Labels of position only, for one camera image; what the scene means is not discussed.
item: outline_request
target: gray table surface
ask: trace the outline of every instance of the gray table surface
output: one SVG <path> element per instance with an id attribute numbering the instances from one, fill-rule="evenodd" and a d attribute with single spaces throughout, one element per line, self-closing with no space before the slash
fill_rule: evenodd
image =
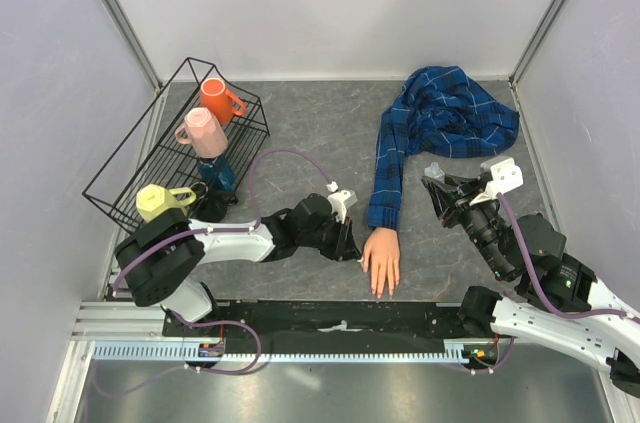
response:
<path id="1" fill-rule="evenodd" d="M 508 84 L 480 82 L 498 101 L 513 107 Z M 175 112 L 192 90 L 180 84 L 169 91 L 165 114 Z M 358 203 L 349 210 L 354 235 L 364 245 L 370 230 L 366 214 L 375 168 L 375 147 L 382 112 L 398 95 L 400 81 L 250 82 L 239 86 L 258 94 L 271 129 L 264 148 L 295 147 L 315 156 L 341 188 L 355 190 Z M 538 183 L 522 133 L 505 154 L 522 168 L 525 185 L 509 199 L 519 215 L 544 212 Z M 406 160 L 400 226 L 400 285 L 393 300 L 459 302 L 470 285 L 510 290 L 493 279 L 464 231 L 444 229 L 422 186 L 424 167 L 432 161 L 451 174 L 473 177 L 486 158 L 449 159 L 422 153 Z M 271 155 L 256 173 L 262 214 L 293 207 L 311 192 L 326 194 L 317 170 L 298 156 Z M 238 192 L 228 222 L 250 220 L 247 180 Z M 335 262 L 317 250 L 301 248 L 286 260 L 270 263 L 226 261 L 198 267 L 193 276 L 217 298 L 370 300 L 370 279 L 356 261 Z M 389 299 L 385 291 L 383 299 Z"/>

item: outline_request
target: mug handle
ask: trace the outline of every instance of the mug handle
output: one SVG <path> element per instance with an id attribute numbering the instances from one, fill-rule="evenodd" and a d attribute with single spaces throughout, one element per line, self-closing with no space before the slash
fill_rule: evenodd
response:
<path id="1" fill-rule="evenodd" d="M 188 145 L 189 143 L 191 143 L 191 140 L 189 139 L 189 135 L 187 134 L 186 138 L 184 136 L 180 136 L 180 133 L 182 133 L 183 130 L 185 130 L 185 124 L 184 123 L 182 123 L 176 129 L 176 140 L 178 140 L 178 143 L 180 143 L 182 145 Z"/>
<path id="2" fill-rule="evenodd" d="M 239 109 L 236 108 L 235 106 L 231 109 L 231 111 L 233 112 L 234 115 L 237 116 L 242 116 L 247 112 L 247 105 L 244 103 L 244 101 L 242 101 L 240 98 L 238 98 L 236 95 L 234 95 L 231 90 L 227 90 L 227 96 L 229 98 L 231 98 L 233 101 L 235 101 L 238 106 L 240 107 Z"/>
<path id="3" fill-rule="evenodd" d="M 190 193 L 191 196 L 189 196 L 188 198 L 185 198 L 184 200 L 179 200 L 178 203 L 180 204 L 180 206 L 189 206 L 191 203 L 193 203 L 194 201 L 196 201 L 196 192 L 193 191 L 191 188 L 188 187 L 184 187 L 184 188 L 173 188 L 171 190 L 169 190 L 169 193 L 171 193 L 173 196 L 177 196 L 177 195 L 184 195 L 187 193 Z"/>

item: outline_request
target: wire basket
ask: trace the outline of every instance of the wire basket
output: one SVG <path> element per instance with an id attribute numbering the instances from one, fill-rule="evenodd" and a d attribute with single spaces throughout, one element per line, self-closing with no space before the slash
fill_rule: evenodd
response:
<path id="1" fill-rule="evenodd" d="M 200 85 L 207 78 L 224 80 L 247 105 L 243 116 L 235 116 L 223 126 L 229 145 L 215 160 L 198 158 L 191 145 L 178 143 L 174 135 L 189 110 L 200 105 Z M 234 178 L 224 189 L 233 200 L 267 136 L 269 127 L 258 95 L 227 81 L 215 64 L 187 58 L 98 170 L 82 195 L 125 231 L 133 233 L 143 223 L 136 209 L 136 194 L 148 184 L 169 189 L 191 187 L 202 195 L 201 190 L 208 190 L 215 176 L 230 167 Z M 133 176 L 128 181 L 119 178 L 123 173 L 131 174 L 131 161 L 135 155 L 142 156 L 133 167 Z M 203 165 L 207 168 L 204 176 Z M 190 205 L 188 216 L 197 209 L 198 202 Z"/>

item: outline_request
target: blue plaid shirt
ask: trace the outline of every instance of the blue plaid shirt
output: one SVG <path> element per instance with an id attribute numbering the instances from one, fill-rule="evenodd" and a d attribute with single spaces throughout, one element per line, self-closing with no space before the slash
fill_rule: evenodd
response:
<path id="1" fill-rule="evenodd" d="M 496 155 L 513 145 L 518 127 L 518 112 L 498 103 L 457 66 L 415 71 L 382 114 L 369 227 L 398 229 L 406 156 Z"/>

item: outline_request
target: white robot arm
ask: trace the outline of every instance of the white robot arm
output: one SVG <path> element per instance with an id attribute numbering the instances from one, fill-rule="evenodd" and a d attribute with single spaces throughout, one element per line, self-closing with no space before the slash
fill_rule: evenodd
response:
<path id="1" fill-rule="evenodd" d="M 516 220 L 504 193 L 521 186 L 512 158 L 481 166 L 475 179 L 425 176 L 442 225 L 461 224 L 497 280 L 520 279 L 519 303 L 484 287 L 470 287 L 458 317 L 470 334 L 493 332 L 526 339 L 609 373 L 640 397 L 640 318 L 588 267 L 564 253 L 566 238 L 542 215 Z M 500 217 L 502 202 L 512 227 Z"/>
<path id="2" fill-rule="evenodd" d="M 160 304 L 196 322 L 215 305 L 208 288 L 189 276 L 197 265 L 279 260 L 300 246 L 317 248 L 338 261 L 359 259 L 347 216 L 348 208 L 357 202 L 355 192 L 332 189 L 326 198 L 311 194 L 294 209 L 260 222 L 212 224 L 188 220 L 181 210 L 169 209 L 118 245 L 115 256 L 122 271 L 114 291 L 126 278 L 136 305 Z"/>

